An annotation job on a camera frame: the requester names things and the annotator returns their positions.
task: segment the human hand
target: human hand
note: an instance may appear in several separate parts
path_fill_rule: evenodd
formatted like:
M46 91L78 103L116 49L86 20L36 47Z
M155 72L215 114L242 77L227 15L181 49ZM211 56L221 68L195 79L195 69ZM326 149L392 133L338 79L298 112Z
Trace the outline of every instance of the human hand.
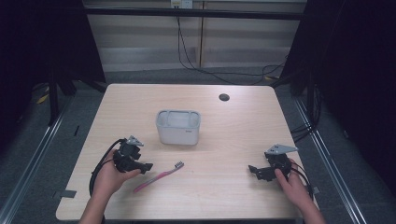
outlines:
M120 189L122 184L140 174L140 170L132 170L131 172L121 173L114 165L113 154L116 149L112 149L105 158L105 164L96 177L92 197L99 195L100 197L111 197L113 193Z
M291 162L291 167L297 170L298 166L295 164L295 161L292 159L289 160ZM297 207L302 209L308 203L312 203L303 181L295 171L290 171L289 181L283 176L279 169L275 169L275 175L286 196L288 196L289 200Z

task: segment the white container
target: white container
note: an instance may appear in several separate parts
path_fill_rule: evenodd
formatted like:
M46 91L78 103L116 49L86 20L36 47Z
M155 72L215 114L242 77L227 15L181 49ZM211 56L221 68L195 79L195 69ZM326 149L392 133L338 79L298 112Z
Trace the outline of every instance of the white container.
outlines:
M162 110L156 120L164 144L196 145L200 124L201 115L192 110Z

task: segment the wooden table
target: wooden table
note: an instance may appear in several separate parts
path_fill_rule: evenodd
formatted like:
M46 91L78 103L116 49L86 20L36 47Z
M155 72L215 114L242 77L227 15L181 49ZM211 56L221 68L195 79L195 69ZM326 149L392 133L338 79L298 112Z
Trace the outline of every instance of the wooden table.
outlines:
M223 102L222 93L230 96ZM201 114L195 146L164 145L155 125L163 109ZM274 144L294 146L275 92L270 87L113 84L107 88L56 216L79 219L89 200L91 172L110 145L135 136L144 146L140 162L154 166L124 183L111 198L107 219L204 220L299 218L276 181L258 180L248 165L269 164L263 152ZM288 153L301 164L297 152ZM185 166L148 187L133 189L155 175Z

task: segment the human arm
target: human arm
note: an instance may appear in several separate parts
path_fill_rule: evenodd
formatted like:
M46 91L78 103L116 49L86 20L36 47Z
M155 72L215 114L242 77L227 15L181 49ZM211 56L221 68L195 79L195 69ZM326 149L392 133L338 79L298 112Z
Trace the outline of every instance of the human arm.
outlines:
M298 169L297 165L293 160L291 161L291 167ZM277 181L285 192L289 200L298 207L301 211L306 224L324 224L326 223L323 215L318 210L312 199L309 197L308 192L300 179L300 176L290 171L289 181L283 176L279 169L275 170Z
M85 223L101 223L103 213L105 212L108 201L113 193L120 189L123 182L140 174L140 170L132 170L131 172L120 173L114 166L114 162L110 161L114 149L108 153L106 162L96 177L91 198L87 202L84 213L79 221L80 224Z

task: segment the white wall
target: white wall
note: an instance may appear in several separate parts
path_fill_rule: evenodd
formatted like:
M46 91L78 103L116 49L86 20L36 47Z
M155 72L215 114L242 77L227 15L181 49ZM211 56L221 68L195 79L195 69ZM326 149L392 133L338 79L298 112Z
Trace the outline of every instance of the white wall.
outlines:
M86 0L84 4L170 7L170 0ZM193 1L194 8L269 12L303 12L304 5L301 0ZM89 15L89 20L105 72L182 67L177 51L176 18ZM297 26L297 21L180 18L189 59L194 66L202 67L282 63ZM180 51L182 62L188 64L182 46Z

